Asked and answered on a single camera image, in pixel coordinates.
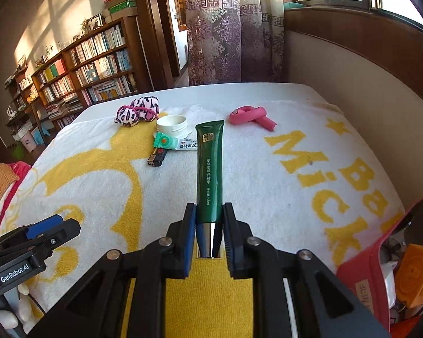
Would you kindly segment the white gloved left hand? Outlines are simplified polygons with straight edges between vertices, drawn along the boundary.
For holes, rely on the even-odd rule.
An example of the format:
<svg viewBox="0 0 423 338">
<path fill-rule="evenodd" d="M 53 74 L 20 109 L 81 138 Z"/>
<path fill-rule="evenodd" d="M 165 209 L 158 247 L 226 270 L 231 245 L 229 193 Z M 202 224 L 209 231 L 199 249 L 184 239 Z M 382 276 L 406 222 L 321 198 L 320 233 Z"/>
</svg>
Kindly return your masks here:
<svg viewBox="0 0 423 338">
<path fill-rule="evenodd" d="M 26 337 L 37 321 L 25 283 L 0 296 L 0 323 L 11 337 Z"/>
</svg>

